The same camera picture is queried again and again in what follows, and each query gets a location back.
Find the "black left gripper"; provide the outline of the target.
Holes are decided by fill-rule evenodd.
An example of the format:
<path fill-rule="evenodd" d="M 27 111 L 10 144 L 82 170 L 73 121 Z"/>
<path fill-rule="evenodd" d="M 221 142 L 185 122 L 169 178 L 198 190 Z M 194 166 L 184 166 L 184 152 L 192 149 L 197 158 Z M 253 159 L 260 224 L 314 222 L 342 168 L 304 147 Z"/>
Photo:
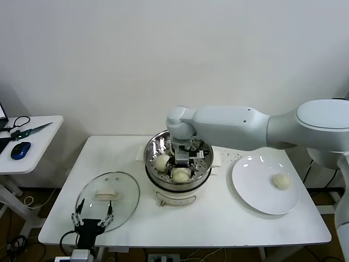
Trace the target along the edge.
<path fill-rule="evenodd" d="M 112 202 L 109 201 L 107 207 L 107 216 L 102 221 L 100 219 L 83 219 L 81 218 L 81 211 L 85 200 L 78 204 L 75 212 L 71 214 L 71 220 L 76 227 L 76 233 L 79 236 L 77 248 L 93 248 L 97 236 L 105 232 L 105 227 L 108 227 L 113 222 L 113 208 Z"/>

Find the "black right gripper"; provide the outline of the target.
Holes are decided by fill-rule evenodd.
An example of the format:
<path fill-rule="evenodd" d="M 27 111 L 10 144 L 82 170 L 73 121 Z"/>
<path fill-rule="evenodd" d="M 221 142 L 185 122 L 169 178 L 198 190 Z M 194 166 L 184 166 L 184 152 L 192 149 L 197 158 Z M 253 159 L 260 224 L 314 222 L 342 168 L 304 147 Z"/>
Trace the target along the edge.
<path fill-rule="evenodd" d="M 170 160 L 167 162 L 167 175 L 172 177 L 172 169 L 175 166 L 188 166 L 190 162 L 189 152 L 178 148 L 171 150 Z M 190 178 L 195 179 L 195 175 L 198 172 L 195 166 L 190 166 Z"/>

